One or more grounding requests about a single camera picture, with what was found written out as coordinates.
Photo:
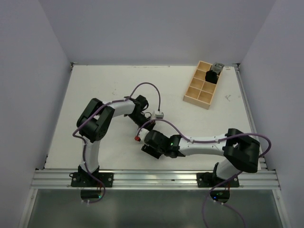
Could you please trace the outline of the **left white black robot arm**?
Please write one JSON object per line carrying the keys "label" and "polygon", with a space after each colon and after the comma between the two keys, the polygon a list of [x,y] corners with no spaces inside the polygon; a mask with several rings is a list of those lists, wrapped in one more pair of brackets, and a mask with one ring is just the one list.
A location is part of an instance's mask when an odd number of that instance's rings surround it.
{"label": "left white black robot arm", "polygon": [[73,133],[83,141],[82,161],[78,166],[75,181],[83,181],[87,186],[94,186],[99,180],[99,147],[106,135],[113,118],[128,116],[141,127],[148,121],[143,111],[149,107],[147,99],[139,95],[136,99],[125,97],[121,100],[102,102],[93,98],[80,115]]}

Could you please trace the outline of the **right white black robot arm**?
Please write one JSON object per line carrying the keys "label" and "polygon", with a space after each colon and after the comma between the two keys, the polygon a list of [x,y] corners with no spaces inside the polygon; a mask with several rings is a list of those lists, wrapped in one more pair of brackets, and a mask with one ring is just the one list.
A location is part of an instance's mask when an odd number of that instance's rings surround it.
{"label": "right white black robot arm", "polygon": [[256,173],[258,170],[260,143],[237,129],[229,129],[219,136],[185,139],[181,134],[167,137],[159,131],[141,129],[135,137],[142,142],[142,151],[159,159],[162,155],[170,158],[191,155],[217,155],[224,157],[217,162],[212,172],[199,177],[208,186],[223,186],[228,179],[239,172]]}

